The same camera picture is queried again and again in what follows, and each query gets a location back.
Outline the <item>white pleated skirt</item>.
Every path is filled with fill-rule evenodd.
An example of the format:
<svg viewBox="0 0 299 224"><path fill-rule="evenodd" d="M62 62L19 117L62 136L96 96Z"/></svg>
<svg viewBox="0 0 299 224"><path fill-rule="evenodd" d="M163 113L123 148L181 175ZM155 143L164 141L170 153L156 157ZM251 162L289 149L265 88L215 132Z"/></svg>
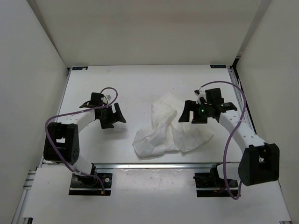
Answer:
<svg viewBox="0 0 299 224"><path fill-rule="evenodd" d="M214 135L212 129L191 123L179 123L184 102L168 92L151 105L152 126L136 132L132 146L141 158L171 153L188 153Z"/></svg>

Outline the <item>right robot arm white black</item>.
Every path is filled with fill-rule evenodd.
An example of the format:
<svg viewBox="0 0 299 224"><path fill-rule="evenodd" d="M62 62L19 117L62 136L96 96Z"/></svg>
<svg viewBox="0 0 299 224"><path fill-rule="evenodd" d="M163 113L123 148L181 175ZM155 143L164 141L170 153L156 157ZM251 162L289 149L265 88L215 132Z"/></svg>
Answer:
<svg viewBox="0 0 299 224"><path fill-rule="evenodd" d="M179 122L189 122L193 112L193 124L206 124L208 118L216 119L231 135L242 152L238 163L224 162L216 165L210 174L214 186L223 185L227 179L241 181L251 186L279 179L280 150L274 143L268 144L241 121L237 108L231 102L198 104L185 101Z"/></svg>

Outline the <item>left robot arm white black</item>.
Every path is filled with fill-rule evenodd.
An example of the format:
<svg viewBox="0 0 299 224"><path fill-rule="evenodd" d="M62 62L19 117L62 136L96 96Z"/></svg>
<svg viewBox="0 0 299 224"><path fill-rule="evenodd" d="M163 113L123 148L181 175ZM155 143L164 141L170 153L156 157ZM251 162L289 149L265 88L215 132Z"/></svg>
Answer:
<svg viewBox="0 0 299 224"><path fill-rule="evenodd" d="M58 156L48 138L45 140L43 151L45 160L67 164L73 173L82 176L82 182L88 187L96 185L98 175L94 171L94 165L80 155L79 133L95 120L100 121L102 129L114 128L116 122L126 123L118 103L114 104L115 110L111 105L103 109L94 109L95 107L97 106L85 102L80 108L90 108L89 111L81 110L64 122L50 122L47 125L48 133L63 159Z"/></svg>

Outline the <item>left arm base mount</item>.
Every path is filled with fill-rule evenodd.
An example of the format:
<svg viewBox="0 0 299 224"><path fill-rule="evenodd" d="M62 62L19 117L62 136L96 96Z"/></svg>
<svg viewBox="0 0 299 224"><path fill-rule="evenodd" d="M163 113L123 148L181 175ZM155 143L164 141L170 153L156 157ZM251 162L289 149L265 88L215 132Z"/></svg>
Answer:
<svg viewBox="0 0 299 224"><path fill-rule="evenodd" d="M69 188L69 195L71 196L110 196L112 189L113 173L97 173L102 180L102 185L97 178L90 178L86 176L79 176L73 174Z"/></svg>

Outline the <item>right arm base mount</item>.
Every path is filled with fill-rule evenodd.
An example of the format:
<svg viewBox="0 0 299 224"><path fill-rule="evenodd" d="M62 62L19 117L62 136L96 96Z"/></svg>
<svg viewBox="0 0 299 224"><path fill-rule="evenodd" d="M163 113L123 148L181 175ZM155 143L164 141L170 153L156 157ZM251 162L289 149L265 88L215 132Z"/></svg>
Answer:
<svg viewBox="0 0 299 224"><path fill-rule="evenodd" d="M221 163L194 163L194 176L197 197L241 197L240 178L237 173L238 163L227 163L227 190L223 179Z"/></svg>

